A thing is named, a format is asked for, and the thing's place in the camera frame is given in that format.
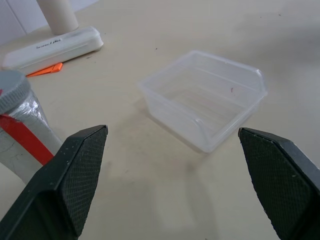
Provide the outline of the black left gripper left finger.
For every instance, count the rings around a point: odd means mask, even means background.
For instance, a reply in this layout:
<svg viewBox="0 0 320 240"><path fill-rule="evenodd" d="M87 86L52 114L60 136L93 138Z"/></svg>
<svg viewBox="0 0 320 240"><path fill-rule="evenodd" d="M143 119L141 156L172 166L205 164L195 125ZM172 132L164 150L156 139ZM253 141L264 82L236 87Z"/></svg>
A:
<svg viewBox="0 0 320 240"><path fill-rule="evenodd" d="M95 195L107 125L69 136L0 221L0 240L78 240Z"/></svg>

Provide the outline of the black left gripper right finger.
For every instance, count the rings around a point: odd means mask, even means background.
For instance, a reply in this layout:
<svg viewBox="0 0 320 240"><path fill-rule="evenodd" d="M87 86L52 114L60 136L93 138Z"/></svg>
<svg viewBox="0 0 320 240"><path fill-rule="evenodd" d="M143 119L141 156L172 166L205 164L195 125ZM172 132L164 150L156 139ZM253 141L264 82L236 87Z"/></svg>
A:
<svg viewBox="0 0 320 240"><path fill-rule="evenodd" d="M253 188L280 240L320 240L320 169L289 139L241 127Z"/></svg>

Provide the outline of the silver bottle with red tape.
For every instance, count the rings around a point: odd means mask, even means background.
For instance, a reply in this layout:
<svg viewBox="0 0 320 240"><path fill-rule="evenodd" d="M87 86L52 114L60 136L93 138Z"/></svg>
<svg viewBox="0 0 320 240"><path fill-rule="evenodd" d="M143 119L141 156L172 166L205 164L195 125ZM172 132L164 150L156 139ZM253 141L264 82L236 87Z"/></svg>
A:
<svg viewBox="0 0 320 240"><path fill-rule="evenodd" d="M62 146L33 91L0 113L0 163L27 184Z"/></svg>

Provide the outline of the grey round disc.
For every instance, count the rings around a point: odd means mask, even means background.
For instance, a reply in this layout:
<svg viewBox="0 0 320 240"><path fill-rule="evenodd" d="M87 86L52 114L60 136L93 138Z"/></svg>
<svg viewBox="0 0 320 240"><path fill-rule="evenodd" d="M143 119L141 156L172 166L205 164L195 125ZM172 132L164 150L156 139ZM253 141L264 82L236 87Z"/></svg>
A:
<svg viewBox="0 0 320 240"><path fill-rule="evenodd" d="M31 85L23 73L16 70L0 71L0 115L16 108L30 91Z"/></svg>

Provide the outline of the clear plastic container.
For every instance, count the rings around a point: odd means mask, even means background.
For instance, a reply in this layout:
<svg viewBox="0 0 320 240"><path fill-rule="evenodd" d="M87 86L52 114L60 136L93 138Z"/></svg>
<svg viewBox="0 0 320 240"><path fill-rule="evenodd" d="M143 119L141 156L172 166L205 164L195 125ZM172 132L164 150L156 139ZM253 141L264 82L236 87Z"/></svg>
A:
<svg viewBox="0 0 320 240"><path fill-rule="evenodd" d="M205 153L239 128L268 94L259 69L198 50L138 86L150 115Z"/></svg>

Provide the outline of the orange plastic wedge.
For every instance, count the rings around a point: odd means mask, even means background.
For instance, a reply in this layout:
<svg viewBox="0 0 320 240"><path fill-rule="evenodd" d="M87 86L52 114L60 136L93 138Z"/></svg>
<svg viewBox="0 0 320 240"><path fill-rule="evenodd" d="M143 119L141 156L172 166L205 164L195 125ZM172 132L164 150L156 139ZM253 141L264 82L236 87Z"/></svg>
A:
<svg viewBox="0 0 320 240"><path fill-rule="evenodd" d="M30 73L30 74L26 75L26 77L29 78L29 77L36 77L36 76L45 75L45 74L57 73L62 69L62 67L63 67L63 63L59 62L55 65L50 66L50 67L41 69L41 70L33 72L33 73Z"/></svg>

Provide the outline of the white rectangular plastic case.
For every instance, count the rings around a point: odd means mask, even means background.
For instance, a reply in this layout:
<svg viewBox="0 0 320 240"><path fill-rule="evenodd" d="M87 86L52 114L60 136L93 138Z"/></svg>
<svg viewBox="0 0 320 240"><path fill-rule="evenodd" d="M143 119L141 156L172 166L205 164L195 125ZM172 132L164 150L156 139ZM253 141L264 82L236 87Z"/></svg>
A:
<svg viewBox="0 0 320 240"><path fill-rule="evenodd" d="M17 70L28 75L87 53L99 51L103 45L100 32L96 28L82 27L7 53L1 68Z"/></svg>

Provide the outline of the white cylindrical post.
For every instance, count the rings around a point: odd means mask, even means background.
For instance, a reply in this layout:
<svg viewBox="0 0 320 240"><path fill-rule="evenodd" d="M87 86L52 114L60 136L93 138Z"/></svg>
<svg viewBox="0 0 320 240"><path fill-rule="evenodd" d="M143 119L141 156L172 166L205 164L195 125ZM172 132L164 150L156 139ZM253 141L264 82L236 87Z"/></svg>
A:
<svg viewBox="0 0 320 240"><path fill-rule="evenodd" d="M63 35L79 28L69 0L36 0L52 33Z"/></svg>

